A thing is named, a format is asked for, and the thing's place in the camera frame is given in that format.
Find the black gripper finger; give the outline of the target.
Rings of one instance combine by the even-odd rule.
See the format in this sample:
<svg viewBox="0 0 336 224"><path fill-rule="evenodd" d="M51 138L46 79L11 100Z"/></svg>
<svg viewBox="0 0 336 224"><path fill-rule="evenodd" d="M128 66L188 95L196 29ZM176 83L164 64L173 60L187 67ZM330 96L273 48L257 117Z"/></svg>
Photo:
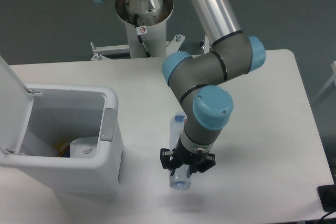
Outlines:
<svg viewBox="0 0 336 224"><path fill-rule="evenodd" d="M175 153L175 149L162 148L160 149L160 161L164 169L170 171L170 175L175 174L176 169L181 167L181 160Z"/></svg>
<svg viewBox="0 0 336 224"><path fill-rule="evenodd" d="M203 159L195 159L190 165L190 176L197 172L204 173L216 165L215 154L208 153Z"/></svg>

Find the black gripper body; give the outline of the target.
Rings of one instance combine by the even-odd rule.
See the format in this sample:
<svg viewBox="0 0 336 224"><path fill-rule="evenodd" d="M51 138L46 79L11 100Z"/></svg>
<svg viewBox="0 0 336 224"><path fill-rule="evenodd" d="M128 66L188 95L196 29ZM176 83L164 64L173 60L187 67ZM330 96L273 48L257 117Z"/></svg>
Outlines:
<svg viewBox="0 0 336 224"><path fill-rule="evenodd" d="M176 147L174 148L173 161L175 168L179 168L182 165L190 165L192 168L198 168L205 161L208 152L203 150L193 153L187 150L182 144L181 139L178 140Z"/></svg>

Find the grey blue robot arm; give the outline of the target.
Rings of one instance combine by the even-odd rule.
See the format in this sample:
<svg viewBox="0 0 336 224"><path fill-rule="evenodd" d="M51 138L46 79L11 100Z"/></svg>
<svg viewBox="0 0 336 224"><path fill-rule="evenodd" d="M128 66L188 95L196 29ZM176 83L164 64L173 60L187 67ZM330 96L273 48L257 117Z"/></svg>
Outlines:
<svg viewBox="0 0 336 224"><path fill-rule="evenodd" d="M220 84L260 68L266 60L262 42L244 35L228 0L191 2L211 47L198 57L175 52L162 65L166 83L187 116L176 146L160 150L161 164L171 173L182 165L190 173L203 173L216 164L210 150L233 110L233 100ZM140 46L142 57L154 56L149 28L167 19L172 5L172 0L116 0L118 16L131 26L130 48Z"/></svg>

